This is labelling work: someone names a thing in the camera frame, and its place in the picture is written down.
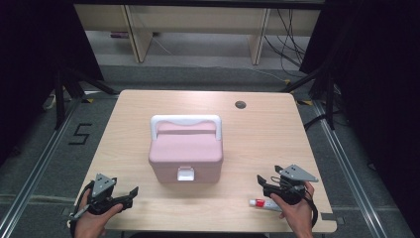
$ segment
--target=box latch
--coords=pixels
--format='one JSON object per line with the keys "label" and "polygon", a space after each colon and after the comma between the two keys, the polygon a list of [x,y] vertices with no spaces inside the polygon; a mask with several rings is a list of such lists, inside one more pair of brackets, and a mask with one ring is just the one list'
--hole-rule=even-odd
{"label": "box latch", "polygon": [[179,167],[178,168],[178,180],[194,180],[194,168],[193,167]]}

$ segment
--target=cable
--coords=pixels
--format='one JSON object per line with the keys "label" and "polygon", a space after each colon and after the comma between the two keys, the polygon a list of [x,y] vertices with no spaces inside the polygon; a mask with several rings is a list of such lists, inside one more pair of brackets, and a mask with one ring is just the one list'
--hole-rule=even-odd
{"label": "cable", "polygon": [[[291,22],[293,21],[293,11],[291,9],[289,9],[289,30],[287,35],[290,37],[290,41],[293,43],[294,48],[296,49],[296,43],[294,42],[294,38],[293,38],[293,25],[291,24]],[[299,60],[299,63],[302,63],[302,56],[297,52],[294,51],[296,53],[296,57],[297,60]]]}
{"label": "cable", "polygon": [[274,50],[275,53],[281,55],[283,58],[286,58],[287,60],[289,60],[290,62],[292,62],[294,65],[300,66],[300,63],[299,62],[296,62],[292,58],[290,58],[287,55],[285,55],[283,52],[280,52],[275,46],[273,46],[266,36],[264,36],[264,38],[265,38],[266,42],[268,43],[268,45]]}
{"label": "cable", "polygon": [[293,36],[292,24],[291,24],[292,19],[293,19],[293,10],[289,9],[289,29],[291,29],[291,31],[287,29],[286,24],[285,24],[283,18],[281,17],[281,13],[280,13],[279,9],[277,9],[277,14],[280,17],[280,20],[281,20],[281,22],[282,22],[282,24],[284,26],[284,29],[286,30],[287,36],[290,37],[290,40],[292,41],[293,45],[295,46],[295,50],[300,49],[302,52],[305,53],[305,50],[303,50],[301,47],[299,47],[294,42],[294,36]]}
{"label": "cable", "polygon": [[[277,39],[283,44],[283,45],[285,45],[285,42],[279,37],[279,36],[277,36]],[[301,51],[299,51],[299,50],[297,50],[297,49],[295,49],[295,48],[292,48],[292,47],[290,47],[290,46],[288,46],[288,45],[286,45],[286,47],[289,49],[289,50],[292,50],[292,51],[298,51],[300,54],[305,54],[305,52],[301,52]]]}
{"label": "cable", "polygon": [[[333,115],[341,113],[341,112],[342,112],[341,110],[334,111]],[[326,117],[327,117],[327,114],[322,114],[320,116],[315,117],[314,119],[312,119],[311,121],[309,121],[308,123],[306,123],[304,125],[305,131],[307,131],[309,129],[309,127],[311,127],[313,124],[315,124],[315,122],[317,122],[319,120],[322,120],[322,119],[325,119]]]}

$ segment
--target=box lid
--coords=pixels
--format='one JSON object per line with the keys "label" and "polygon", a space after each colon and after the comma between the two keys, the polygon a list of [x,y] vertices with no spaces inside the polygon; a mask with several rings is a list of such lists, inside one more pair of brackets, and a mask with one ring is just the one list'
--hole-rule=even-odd
{"label": "box lid", "polygon": [[223,143],[216,140],[212,122],[176,125],[160,122],[149,159],[154,167],[211,167],[223,162]]}

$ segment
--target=white handle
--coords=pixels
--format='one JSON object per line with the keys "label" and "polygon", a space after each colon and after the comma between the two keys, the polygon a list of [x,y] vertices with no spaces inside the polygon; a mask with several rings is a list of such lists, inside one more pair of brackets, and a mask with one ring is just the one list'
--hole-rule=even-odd
{"label": "white handle", "polygon": [[200,122],[212,121],[216,124],[216,140],[222,140],[222,120],[217,115],[155,115],[151,119],[152,140],[158,138],[157,123],[171,122],[176,125],[189,126]]}

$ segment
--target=wrist strap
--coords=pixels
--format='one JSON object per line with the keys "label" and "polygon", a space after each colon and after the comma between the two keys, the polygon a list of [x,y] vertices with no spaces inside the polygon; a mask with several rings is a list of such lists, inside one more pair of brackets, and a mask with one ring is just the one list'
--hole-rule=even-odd
{"label": "wrist strap", "polygon": [[306,196],[303,196],[303,199],[305,199],[308,202],[309,206],[312,209],[312,214],[313,214],[312,215],[312,227],[314,227],[317,220],[318,220],[318,209],[316,208],[316,205],[315,205],[313,199],[309,199]]}
{"label": "wrist strap", "polygon": [[[79,206],[80,206],[80,202],[81,202],[81,199],[83,198],[83,195],[84,195],[84,193],[88,190],[88,189],[90,189],[90,188],[93,188],[93,185],[95,184],[95,181],[94,180],[92,180],[84,189],[83,189],[83,191],[81,192],[81,194],[80,194],[80,197],[78,198],[78,200],[77,200],[77,203],[76,203],[76,206],[74,207],[74,211],[73,211],[73,213],[72,214],[76,214],[77,212],[78,212],[78,209],[79,209]],[[76,225],[77,225],[77,220],[70,220],[70,222],[69,222],[69,224],[70,224],[70,234],[71,234],[71,237],[73,237],[74,238],[74,235],[75,235],[75,231],[76,231]]]}

